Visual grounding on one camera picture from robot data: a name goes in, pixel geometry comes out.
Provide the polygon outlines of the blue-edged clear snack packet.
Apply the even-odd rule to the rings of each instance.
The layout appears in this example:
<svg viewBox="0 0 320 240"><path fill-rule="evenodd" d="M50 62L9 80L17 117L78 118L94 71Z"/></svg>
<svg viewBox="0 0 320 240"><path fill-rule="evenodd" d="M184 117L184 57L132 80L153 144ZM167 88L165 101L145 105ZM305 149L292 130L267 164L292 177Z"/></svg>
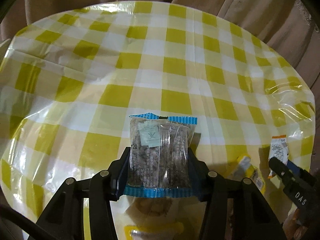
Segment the blue-edged clear snack packet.
<svg viewBox="0 0 320 240"><path fill-rule="evenodd" d="M193 191L188 174L188 147L197 118L131 115L130 157L125 195L184 198Z"/></svg>

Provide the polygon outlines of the orange white snack packet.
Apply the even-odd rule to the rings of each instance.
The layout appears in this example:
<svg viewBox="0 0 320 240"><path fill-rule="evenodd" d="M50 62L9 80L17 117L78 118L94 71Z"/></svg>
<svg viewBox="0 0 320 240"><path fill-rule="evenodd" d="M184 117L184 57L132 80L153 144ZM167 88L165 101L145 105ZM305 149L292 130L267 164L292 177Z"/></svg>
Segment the orange white snack packet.
<svg viewBox="0 0 320 240"><path fill-rule="evenodd" d="M287 145L286 135L273 136L270 143L268 160L276 157L284 165L287 165L289 160L289 148Z"/></svg>

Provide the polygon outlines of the yellow barcode snack packet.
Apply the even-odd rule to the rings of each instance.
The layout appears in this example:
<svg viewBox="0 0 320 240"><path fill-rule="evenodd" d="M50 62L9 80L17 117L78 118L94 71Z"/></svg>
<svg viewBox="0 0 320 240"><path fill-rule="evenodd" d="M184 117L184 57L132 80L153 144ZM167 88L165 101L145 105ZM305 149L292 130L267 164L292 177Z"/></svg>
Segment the yellow barcode snack packet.
<svg viewBox="0 0 320 240"><path fill-rule="evenodd" d="M251 158L246 154L237 157L235 163L230 167L227 178L236 181L249 178L262 194L265 193L266 185L262 173L251 164Z"/></svg>

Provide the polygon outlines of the yellow checkered tablecloth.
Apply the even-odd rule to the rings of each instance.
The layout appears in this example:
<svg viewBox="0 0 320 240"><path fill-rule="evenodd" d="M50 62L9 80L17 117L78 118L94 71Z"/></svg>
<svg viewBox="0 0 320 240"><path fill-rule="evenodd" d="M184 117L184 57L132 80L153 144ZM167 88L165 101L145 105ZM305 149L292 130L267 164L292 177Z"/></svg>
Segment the yellow checkered tablecloth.
<svg viewBox="0 0 320 240"><path fill-rule="evenodd" d="M161 2L60 12L20 30L1 60L1 219L25 239L91 239L89 183L130 144L131 115L197 118L191 148L230 181L225 239L285 239L295 204L269 168L286 135L287 167L307 170L315 99L258 38L214 15ZM262 173L227 178L246 154Z"/></svg>

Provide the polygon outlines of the white round-cookie packet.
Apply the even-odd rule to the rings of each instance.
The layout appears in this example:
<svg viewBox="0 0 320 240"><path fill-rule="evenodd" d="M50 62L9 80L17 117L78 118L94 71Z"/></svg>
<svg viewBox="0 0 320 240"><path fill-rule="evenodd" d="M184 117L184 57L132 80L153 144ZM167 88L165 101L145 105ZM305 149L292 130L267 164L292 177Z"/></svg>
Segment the white round-cookie packet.
<svg viewBox="0 0 320 240"><path fill-rule="evenodd" d="M118 239L198 239L206 205L196 197L122 196L111 210Z"/></svg>

